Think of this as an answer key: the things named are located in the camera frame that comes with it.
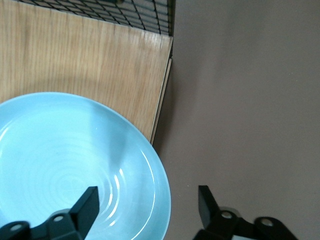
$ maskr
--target ceramic plate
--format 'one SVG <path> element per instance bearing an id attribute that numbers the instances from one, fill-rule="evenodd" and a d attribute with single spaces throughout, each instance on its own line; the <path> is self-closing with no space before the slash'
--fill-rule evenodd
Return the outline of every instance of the ceramic plate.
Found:
<path id="1" fill-rule="evenodd" d="M 31 227 L 98 186 L 86 240 L 161 240 L 168 179 L 147 139 L 124 117 L 77 95 L 42 92 L 0 104 L 0 227 Z"/>

